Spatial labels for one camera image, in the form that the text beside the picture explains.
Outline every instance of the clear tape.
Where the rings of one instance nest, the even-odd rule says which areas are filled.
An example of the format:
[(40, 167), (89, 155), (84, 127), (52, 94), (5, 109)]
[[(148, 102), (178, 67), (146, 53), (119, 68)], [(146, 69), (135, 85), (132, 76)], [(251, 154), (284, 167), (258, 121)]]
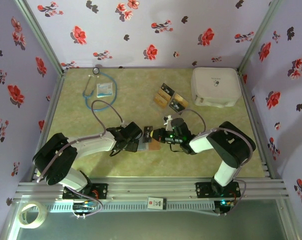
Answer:
[[(30, 208), (32, 207), (37, 207), (39, 212), (34, 221), (28, 222), (27, 215)], [(24, 229), (36, 229), (44, 223), (47, 218), (47, 215), (48, 211), (44, 205), (37, 201), (30, 201), (24, 204), (21, 207), (21, 210), (18, 212), (18, 220), (20, 222), (20, 227)]]

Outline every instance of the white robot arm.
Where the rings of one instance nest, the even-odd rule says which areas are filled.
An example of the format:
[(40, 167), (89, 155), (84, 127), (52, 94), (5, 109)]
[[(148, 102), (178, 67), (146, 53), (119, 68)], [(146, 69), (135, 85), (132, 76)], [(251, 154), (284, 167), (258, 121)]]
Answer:
[(60, 183), (83, 194), (91, 192), (91, 182), (82, 172), (72, 168), (76, 159), (86, 155), (111, 151), (114, 156), (121, 151), (136, 152), (142, 130), (131, 122), (126, 127), (110, 127), (103, 136), (65, 137), (56, 133), (33, 157), (33, 163), (48, 185)]
[(228, 121), (210, 131), (193, 135), (182, 118), (168, 116), (163, 120), (166, 128), (151, 133), (155, 140), (170, 145), (179, 144), (183, 152), (190, 155), (209, 149), (215, 149), (220, 155), (221, 165), (211, 179), (212, 190), (217, 194), (221, 194), (233, 181), (256, 149), (254, 141)]

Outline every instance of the metal bracket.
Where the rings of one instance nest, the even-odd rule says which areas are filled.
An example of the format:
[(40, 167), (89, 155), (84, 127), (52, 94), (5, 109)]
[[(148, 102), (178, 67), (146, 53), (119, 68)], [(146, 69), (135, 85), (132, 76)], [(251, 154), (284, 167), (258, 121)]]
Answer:
[[(93, 183), (88, 196), (95, 198), (95, 199), (104, 200), (104, 199), (107, 199), (107, 194), (108, 194), (108, 184)], [(63, 189), (62, 199), (75, 200), (75, 199), (82, 199), (82, 198), (80, 196), (74, 194), (67, 187), (65, 187)]]
[(198, 199), (211, 199), (211, 198), (232, 198), (241, 196), (239, 183), (236, 181), (230, 182), (227, 187), (223, 190), (222, 194), (218, 194), (213, 191), (211, 182), (196, 182), (196, 197)]

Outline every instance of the white box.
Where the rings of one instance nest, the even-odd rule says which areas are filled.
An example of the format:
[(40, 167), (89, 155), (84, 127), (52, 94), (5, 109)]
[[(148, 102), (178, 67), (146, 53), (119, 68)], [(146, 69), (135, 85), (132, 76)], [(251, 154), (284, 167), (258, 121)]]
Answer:
[(242, 92), (232, 68), (197, 67), (191, 79), (192, 100), (197, 106), (232, 107)]

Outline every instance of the floral wallpaper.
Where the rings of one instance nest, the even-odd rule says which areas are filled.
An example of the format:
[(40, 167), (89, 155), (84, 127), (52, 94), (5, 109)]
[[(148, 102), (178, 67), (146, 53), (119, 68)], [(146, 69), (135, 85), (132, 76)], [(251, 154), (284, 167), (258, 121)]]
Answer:
[(63, 68), (237, 68), (270, 3), (26, 1)]
[(280, 5), (243, 80), (302, 229), (302, 1)]
[(0, 1), (0, 234), (32, 166), (57, 78), (14, 1)]

